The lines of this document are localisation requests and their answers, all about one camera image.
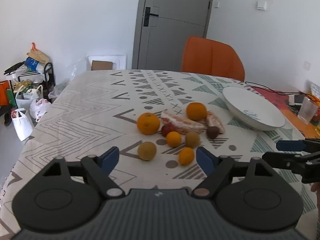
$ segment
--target chair backrest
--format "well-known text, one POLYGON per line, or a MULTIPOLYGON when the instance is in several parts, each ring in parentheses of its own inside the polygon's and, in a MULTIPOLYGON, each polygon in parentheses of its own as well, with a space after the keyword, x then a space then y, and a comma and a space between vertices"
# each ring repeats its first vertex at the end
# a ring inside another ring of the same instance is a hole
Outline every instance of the chair backrest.
POLYGON ((231 46, 195 36, 187 40, 181 71, 244 81, 244 67, 231 46))

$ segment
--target bowl rim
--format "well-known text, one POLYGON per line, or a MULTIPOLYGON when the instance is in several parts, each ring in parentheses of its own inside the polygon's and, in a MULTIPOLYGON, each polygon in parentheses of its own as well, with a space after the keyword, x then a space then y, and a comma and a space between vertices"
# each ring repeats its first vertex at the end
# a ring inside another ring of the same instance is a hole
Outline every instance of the bowl rim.
POLYGON ((247 90, 247 89, 240 88, 240 87, 225 87, 225 88, 222 90, 222 95, 223 95, 224 99, 225 99, 226 101, 228 101, 228 103, 231 104, 231 105, 232 105, 235 109, 237 109, 240 113, 244 114, 244 115, 247 116, 247 117, 250 117, 250 119, 252 119, 252 120, 254 120, 254 121, 258 122, 258 123, 261 123, 261 124, 263 124, 263 125, 267 125, 267 126, 270 126, 270 127, 274 127, 274 128, 281 128, 281 127, 283 127, 283 126, 285 125, 285 117, 284 117, 284 115, 282 114, 282 112, 281 112, 273 103, 271 103, 269 100, 267 100, 266 98, 264 98, 264 97, 261 96, 260 94, 258 95, 258 94, 254 93, 254 92, 252 92, 252 91, 249 91, 249 90, 247 90), (270 104, 281 114, 281 116, 283 117, 283 124, 282 124, 282 125, 277 125, 277 126, 270 125, 270 124, 266 124, 266 123, 264 123, 264 122, 260 122, 259 120, 256 120, 256 119, 252 118, 252 117, 249 116, 249 115, 246 115, 246 114, 242 113, 241 110, 239 110, 233 103, 231 103, 231 102, 226 98, 226 96, 225 96, 224 93, 223 93, 225 89, 241 89, 241 90, 244 90, 244 91, 248 91, 248 92, 250 92, 250 93, 253 93, 254 95, 257 95, 258 97, 263 98, 263 99, 266 100, 268 103, 270 103, 270 104))

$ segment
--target door handle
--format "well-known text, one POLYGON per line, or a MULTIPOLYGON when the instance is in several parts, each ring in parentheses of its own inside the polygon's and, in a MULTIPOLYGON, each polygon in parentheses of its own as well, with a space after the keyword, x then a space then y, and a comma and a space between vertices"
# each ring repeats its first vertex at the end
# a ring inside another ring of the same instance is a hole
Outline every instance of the door handle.
POLYGON ((149 26, 149 18, 150 16, 156 16, 159 17, 158 14, 150 13, 150 7, 146 7, 146 11, 144 14, 144 21, 143 21, 143 26, 148 27, 149 26))

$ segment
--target clear plastic cup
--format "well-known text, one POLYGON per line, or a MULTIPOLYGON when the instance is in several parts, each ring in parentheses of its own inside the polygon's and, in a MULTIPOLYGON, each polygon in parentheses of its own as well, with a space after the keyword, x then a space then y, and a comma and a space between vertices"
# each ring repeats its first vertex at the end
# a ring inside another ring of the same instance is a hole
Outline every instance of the clear plastic cup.
POLYGON ((309 98, 305 97, 298 113, 298 117, 305 124, 308 124, 310 123, 317 110, 318 106, 314 104, 309 98))

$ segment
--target patterned tablecloth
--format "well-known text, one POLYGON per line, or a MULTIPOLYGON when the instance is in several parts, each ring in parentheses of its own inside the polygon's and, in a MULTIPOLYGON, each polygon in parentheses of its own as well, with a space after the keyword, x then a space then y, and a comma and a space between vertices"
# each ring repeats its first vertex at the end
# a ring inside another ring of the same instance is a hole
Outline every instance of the patterned tablecloth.
MULTIPOLYGON (((57 155, 75 161, 118 146, 120 160, 110 177, 126 192, 137 187, 191 190, 198 185, 205 174, 196 161, 188 167, 177 163, 177 154, 185 144, 170 148, 160 133, 145 136, 138 132, 136 120, 143 112, 159 116, 168 109, 184 117, 188 103, 204 103, 221 119, 226 133, 214 140, 202 133, 202 145, 215 155, 229 155, 239 161, 275 151, 280 139, 303 138, 288 121, 283 128, 262 132, 236 119, 221 94, 228 86, 252 90, 243 82, 228 78, 158 70, 89 71, 78 76, 35 127, 4 184, 0 240, 10 239, 20 229, 11 208, 14 195, 57 155), (137 156, 137 147, 144 141, 157 145, 157 155, 150 162, 137 156)), ((300 176, 286 170, 278 172, 303 199, 303 215, 297 229, 315 239, 316 195, 310 192, 309 185, 301 184, 300 176)))

